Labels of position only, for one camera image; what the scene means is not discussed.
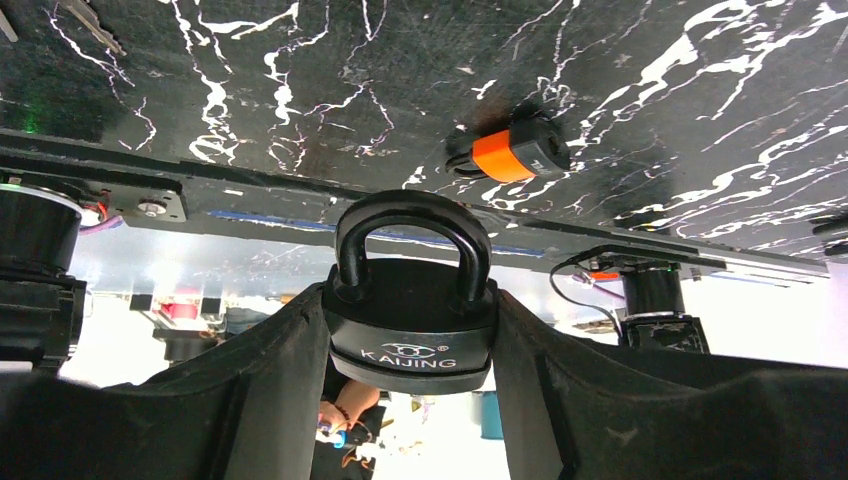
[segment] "eye logo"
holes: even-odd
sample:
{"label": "eye logo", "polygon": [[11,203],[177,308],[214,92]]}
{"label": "eye logo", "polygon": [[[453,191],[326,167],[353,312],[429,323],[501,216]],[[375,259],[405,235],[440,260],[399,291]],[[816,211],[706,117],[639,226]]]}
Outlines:
{"label": "eye logo", "polygon": [[408,343],[385,343],[382,345],[383,351],[390,355],[400,358],[409,358],[412,360],[421,360],[430,358],[436,354],[436,350],[430,347],[422,347],[421,345],[410,345]]}

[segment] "bolt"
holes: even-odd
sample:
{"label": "bolt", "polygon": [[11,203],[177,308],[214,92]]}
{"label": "bolt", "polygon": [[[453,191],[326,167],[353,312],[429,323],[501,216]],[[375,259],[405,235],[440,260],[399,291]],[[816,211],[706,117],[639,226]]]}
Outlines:
{"label": "bolt", "polygon": [[150,218],[156,218],[159,215],[167,212],[168,209],[164,205],[151,200],[144,200],[138,204],[138,209],[144,212]]}

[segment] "metal key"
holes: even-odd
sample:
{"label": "metal key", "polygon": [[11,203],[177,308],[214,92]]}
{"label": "metal key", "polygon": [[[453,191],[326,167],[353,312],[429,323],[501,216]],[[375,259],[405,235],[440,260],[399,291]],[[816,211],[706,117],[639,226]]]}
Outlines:
{"label": "metal key", "polygon": [[5,33],[10,42],[18,41],[18,35],[15,33],[15,29],[12,28],[12,24],[9,23],[9,19],[6,18],[6,15],[3,15],[2,10],[0,10],[0,32]]}
{"label": "metal key", "polygon": [[59,0],[59,5],[67,8],[71,13],[73,13],[74,16],[77,17],[92,34],[94,34],[96,39],[100,40],[101,43],[109,47],[109,50],[120,55],[127,54],[112,34],[100,26],[100,20],[97,18],[97,13],[91,9],[86,0]]}

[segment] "padlock shackle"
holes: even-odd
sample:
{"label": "padlock shackle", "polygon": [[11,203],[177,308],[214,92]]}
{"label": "padlock shackle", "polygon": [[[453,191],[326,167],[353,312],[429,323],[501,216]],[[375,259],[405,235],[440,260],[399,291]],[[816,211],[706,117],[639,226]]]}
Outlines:
{"label": "padlock shackle", "polygon": [[410,190],[387,190],[353,204],[336,227],[336,262],[345,297],[362,299],[369,285],[365,238],[389,225],[423,227],[447,237],[459,250],[457,294],[461,300],[483,298],[492,244],[486,229],[468,210],[439,195]]}

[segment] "padlock body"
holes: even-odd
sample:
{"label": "padlock body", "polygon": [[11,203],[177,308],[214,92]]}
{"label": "padlock body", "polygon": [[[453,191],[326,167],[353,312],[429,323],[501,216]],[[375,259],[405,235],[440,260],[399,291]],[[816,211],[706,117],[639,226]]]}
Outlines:
{"label": "padlock body", "polygon": [[335,294],[337,266],[324,288],[336,368],[406,393],[479,388],[491,363],[497,283],[488,280],[484,299],[469,311],[456,295],[455,267],[410,259],[369,259],[368,267],[369,296],[362,302]]}

